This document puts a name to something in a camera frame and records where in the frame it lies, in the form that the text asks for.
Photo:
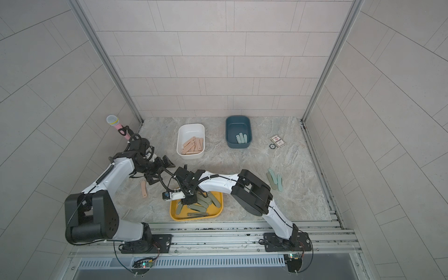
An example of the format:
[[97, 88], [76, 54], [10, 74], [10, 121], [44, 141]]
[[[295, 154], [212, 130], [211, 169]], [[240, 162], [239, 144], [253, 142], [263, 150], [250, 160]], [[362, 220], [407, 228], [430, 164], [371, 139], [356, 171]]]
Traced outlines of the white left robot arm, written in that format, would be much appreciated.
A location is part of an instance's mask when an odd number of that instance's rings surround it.
[[151, 246], [153, 238], [148, 224], [120, 219], [113, 197], [119, 187], [137, 173], [141, 173], [147, 183], [155, 184], [160, 181], [158, 172], [162, 168], [173, 168], [174, 164], [167, 156], [156, 156], [154, 147], [139, 134], [134, 134], [126, 149], [109, 161], [106, 171], [90, 186], [66, 198], [66, 241], [76, 246], [104, 240]]

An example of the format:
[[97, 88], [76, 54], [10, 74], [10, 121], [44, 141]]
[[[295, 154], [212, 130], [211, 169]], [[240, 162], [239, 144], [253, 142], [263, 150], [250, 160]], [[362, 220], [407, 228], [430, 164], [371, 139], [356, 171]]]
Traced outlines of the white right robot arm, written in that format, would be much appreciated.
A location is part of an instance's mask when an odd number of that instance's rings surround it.
[[198, 196], [207, 192], [230, 194], [247, 212], [263, 217], [281, 243], [296, 243], [298, 227], [280, 211], [270, 186], [252, 172], [243, 169], [239, 174], [219, 175], [205, 170], [193, 173], [179, 167], [175, 173], [168, 174], [178, 184], [178, 189], [168, 188], [161, 180], [166, 189], [162, 194], [163, 200], [180, 200], [183, 205], [191, 205], [198, 202]]

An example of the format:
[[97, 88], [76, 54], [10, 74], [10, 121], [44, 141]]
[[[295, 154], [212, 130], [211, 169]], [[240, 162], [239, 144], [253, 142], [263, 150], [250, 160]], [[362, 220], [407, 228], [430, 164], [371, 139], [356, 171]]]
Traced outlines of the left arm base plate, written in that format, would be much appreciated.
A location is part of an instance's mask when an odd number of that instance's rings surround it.
[[143, 236], [141, 240], [125, 242], [119, 245], [122, 254], [168, 253], [172, 243], [172, 234]]

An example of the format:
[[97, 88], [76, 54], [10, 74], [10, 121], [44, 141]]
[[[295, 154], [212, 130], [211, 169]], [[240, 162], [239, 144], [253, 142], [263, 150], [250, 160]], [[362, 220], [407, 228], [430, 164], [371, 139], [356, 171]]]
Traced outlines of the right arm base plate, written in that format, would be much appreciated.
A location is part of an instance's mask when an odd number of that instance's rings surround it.
[[275, 233], [265, 233], [259, 240], [266, 252], [311, 252], [309, 235], [305, 232], [293, 233], [289, 240], [279, 238]]

